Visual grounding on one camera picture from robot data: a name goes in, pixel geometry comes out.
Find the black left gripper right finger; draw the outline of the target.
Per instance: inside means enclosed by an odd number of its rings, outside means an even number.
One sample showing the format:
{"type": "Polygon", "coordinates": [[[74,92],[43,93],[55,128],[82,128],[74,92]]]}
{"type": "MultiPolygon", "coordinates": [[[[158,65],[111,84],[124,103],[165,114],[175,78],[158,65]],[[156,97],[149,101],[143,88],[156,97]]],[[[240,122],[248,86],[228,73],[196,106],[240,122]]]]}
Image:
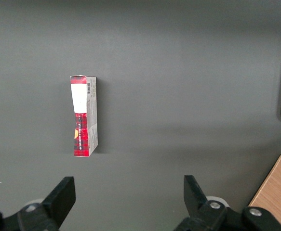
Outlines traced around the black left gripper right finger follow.
{"type": "Polygon", "coordinates": [[[184,202],[189,217],[176,231],[241,231],[239,213],[217,200],[208,200],[192,175],[184,176],[184,202]]]}

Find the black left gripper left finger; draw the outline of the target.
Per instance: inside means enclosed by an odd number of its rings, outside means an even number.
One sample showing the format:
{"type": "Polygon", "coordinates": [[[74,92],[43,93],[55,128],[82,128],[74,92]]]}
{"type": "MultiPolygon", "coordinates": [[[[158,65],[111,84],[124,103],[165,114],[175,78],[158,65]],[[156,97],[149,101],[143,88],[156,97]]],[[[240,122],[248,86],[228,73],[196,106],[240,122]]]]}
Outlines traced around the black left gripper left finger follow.
{"type": "Polygon", "coordinates": [[[17,213],[21,231],[57,231],[76,201],[74,177],[64,177],[41,203],[31,203],[17,213]]]}

